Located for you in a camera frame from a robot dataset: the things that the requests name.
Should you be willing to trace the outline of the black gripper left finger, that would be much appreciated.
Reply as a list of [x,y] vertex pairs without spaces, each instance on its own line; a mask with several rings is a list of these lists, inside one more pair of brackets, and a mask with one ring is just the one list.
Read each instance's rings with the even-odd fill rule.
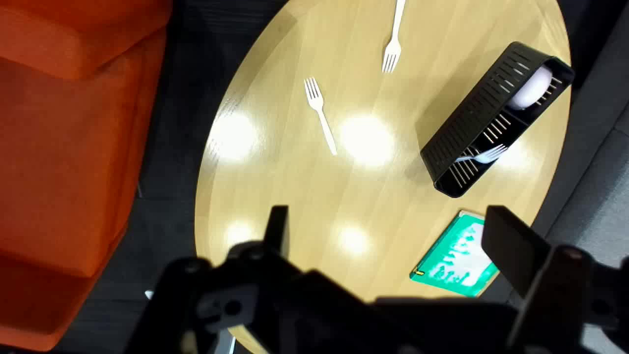
[[270,212],[264,244],[278,252],[285,253],[289,250],[289,206],[276,204]]

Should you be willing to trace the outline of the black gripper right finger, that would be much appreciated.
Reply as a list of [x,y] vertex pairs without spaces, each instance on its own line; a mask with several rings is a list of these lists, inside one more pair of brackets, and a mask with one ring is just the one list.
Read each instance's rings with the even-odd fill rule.
[[551,253],[551,244],[531,230],[508,206],[490,204],[482,248],[517,295],[525,297],[537,271]]

